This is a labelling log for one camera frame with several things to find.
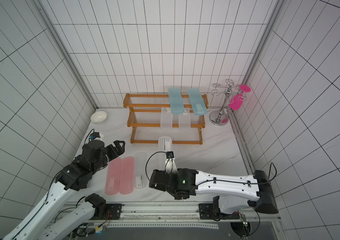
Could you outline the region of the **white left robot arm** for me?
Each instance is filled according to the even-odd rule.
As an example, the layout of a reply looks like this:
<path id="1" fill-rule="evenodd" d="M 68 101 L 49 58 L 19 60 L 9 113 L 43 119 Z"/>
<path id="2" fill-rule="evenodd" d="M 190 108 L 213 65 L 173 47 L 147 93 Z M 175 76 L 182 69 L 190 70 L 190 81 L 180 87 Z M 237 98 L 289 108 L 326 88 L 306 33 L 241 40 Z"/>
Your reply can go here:
<path id="1" fill-rule="evenodd" d="M 113 144 L 105 146 L 101 140 L 84 144 L 81 154 L 56 174 L 47 194 L 4 239 L 61 240 L 88 220 L 110 218 L 106 200 L 92 193 L 68 215 L 53 225 L 49 224 L 68 200 L 87 188 L 93 175 L 124 154 L 125 144 L 124 141 L 114 141 Z"/>

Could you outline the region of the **pink pencil case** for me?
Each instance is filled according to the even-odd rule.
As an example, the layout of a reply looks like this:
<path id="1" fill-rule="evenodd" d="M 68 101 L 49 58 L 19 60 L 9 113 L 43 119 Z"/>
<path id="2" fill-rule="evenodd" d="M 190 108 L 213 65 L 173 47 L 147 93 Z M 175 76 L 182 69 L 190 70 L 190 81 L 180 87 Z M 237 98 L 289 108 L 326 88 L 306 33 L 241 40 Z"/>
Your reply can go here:
<path id="1" fill-rule="evenodd" d="M 120 175 L 120 194 L 129 195 L 134 190 L 135 180 L 135 158 L 126 157 L 122 159 Z"/>
<path id="2" fill-rule="evenodd" d="M 119 193 L 121 177 L 122 159 L 116 158 L 109 162 L 108 172 L 105 184 L 105 194 L 113 196 Z"/>

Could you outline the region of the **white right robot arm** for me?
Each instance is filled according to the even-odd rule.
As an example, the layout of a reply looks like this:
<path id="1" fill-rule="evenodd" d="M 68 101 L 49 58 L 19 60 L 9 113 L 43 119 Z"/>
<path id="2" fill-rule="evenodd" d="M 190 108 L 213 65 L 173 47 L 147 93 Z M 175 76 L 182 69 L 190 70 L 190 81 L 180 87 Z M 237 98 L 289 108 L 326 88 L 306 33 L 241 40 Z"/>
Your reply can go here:
<path id="1" fill-rule="evenodd" d="M 262 214 L 279 213 L 271 180 L 260 170 L 248 176 L 213 175 L 193 169 L 178 169 L 175 173 L 154 170 L 149 187 L 167 192 L 175 200 L 213 194 L 216 214 L 231 215 L 246 208 Z"/>

